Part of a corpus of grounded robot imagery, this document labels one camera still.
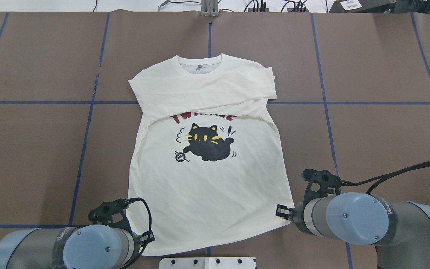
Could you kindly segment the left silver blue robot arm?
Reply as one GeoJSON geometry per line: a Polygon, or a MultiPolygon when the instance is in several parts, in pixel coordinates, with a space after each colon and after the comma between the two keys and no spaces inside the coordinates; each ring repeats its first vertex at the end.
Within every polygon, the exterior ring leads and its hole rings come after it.
{"type": "Polygon", "coordinates": [[[0,240],[0,269],[123,269],[152,241],[106,225],[15,231],[0,240]]]}

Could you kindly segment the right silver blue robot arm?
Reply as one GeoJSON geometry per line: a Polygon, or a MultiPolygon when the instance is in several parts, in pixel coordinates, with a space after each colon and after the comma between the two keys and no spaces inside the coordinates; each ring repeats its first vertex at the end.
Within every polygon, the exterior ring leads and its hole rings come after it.
{"type": "Polygon", "coordinates": [[[430,269],[430,206],[347,192],[315,198],[276,216],[303,233],[351,245],[373,245],[379,269],[430,269]]]}

